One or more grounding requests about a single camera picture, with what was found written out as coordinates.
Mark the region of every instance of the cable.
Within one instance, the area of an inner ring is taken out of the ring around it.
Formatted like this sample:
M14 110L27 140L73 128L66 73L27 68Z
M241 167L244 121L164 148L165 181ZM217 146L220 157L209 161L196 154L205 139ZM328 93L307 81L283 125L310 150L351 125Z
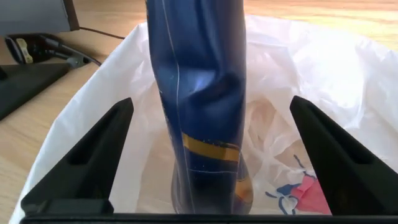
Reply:
M121 37L121 36L118 36L118 35L109 34L107 32L102 32L102 31L99 31L99 30L94 30L94 29L86 28L86 27L80 27L80 29L81 30L91 31L91 32L96 32L97 34L107 35L108 37L114 37L114 38L117 38L117 39L124 40L124 37Z
M78 54L78 55L81 55L81 56L83 56L84 58L87 58L89 61L91 61L91 62L97 64L98 66L101 66L101 62L97 61L97 59L95 59L95 58L93 58L93 57L90 57L90 56L88 56L87 54L84 54L83 52L81 52L81 51L79 51L79 50L73 49L73 48L71 48L71 47L69 47L69 46L66 46L66 45L63 45L63 44L60 44L60 47L62 47L62 48L64 48L64 49L67 49L67 50L69 50L69 51L71 51L71 52L73 52L73 53L76 53L76 54Z

